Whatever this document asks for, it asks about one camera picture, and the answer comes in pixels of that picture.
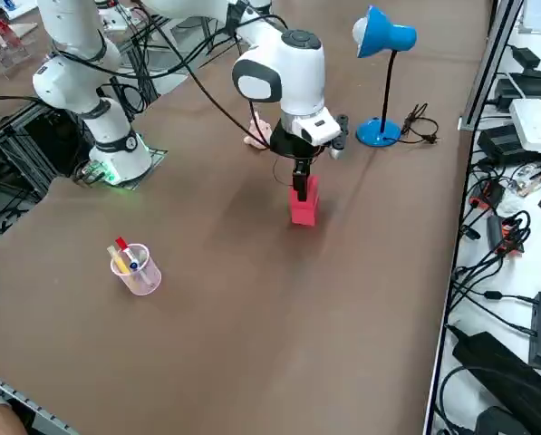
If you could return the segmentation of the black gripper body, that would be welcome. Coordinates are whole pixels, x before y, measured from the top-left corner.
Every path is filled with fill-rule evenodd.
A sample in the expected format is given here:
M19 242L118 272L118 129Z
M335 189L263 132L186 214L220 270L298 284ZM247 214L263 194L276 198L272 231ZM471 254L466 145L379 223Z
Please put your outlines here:
M269 141L269 149L275 154L292 160L311 160L318 157L330 142L320 146L313 146L306 140L287 132L282 123L274 127Z

